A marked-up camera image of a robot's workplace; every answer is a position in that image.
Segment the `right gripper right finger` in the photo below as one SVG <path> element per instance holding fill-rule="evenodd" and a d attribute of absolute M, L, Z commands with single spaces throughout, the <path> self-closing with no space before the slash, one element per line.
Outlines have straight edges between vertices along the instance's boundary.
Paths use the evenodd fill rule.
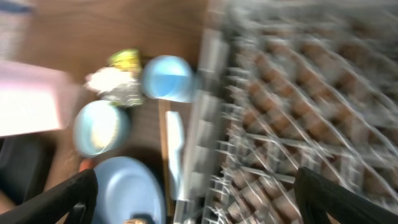
<path fill-rule="evenodd" d="M 331 221 L 347 224 L 397 224 L 397 215 L 333 183 L 320 174 L 299 167 L 294 182 L 295 200 L 304 223 Z"/>

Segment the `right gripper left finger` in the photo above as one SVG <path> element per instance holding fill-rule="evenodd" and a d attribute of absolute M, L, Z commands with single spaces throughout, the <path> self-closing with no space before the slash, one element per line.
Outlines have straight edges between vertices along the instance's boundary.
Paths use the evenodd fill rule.
<path fill-rule="evenodd" d="M 50 190 L 1 215 L 1 223 L 90 224 L 98 194 L 98 181 L 93 169 L 85 169 Z"/>

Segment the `orange carrot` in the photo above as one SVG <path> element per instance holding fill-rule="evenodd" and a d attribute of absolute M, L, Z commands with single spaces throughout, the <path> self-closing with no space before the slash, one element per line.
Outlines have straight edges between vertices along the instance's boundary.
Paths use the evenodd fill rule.
<path fill-rule="evenodd" d="M 93 169 L 95 167 L 95 162 L 92 159 L 83 159 L 79 166 L 79 171 L 82 172 L 86 169 Z"/>

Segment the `dark blue plate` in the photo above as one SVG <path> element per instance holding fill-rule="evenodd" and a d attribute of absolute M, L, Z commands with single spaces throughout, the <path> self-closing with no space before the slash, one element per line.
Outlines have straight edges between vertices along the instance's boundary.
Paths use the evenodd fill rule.
<path fill-rule="evenodd" d="M 98 194 L 93 223 L 124 223 L 143 218 L 165 224 L 164 193 L 152 171 L 137 159 L 112 157 L 94 168 Z"/>

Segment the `pink plastic cup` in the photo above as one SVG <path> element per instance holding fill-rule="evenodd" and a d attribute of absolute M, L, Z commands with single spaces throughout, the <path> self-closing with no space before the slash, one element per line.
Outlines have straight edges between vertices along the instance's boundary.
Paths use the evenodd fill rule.
<path fill-rule="evenodd" d="M 1 61 L 1 136 L 65 129 L 81 86 L 68 73 Z"/>

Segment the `light blue plastic cup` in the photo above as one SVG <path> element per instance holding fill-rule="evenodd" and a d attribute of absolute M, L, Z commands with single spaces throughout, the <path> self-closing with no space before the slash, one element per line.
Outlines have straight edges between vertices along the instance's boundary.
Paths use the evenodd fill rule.
<path fill-rule="evenodd" d="M 144 67 L 141 84 L 144 94 L 149 98 L 191 103 L 199 81 L 183 58 L 161 55 Z"/>

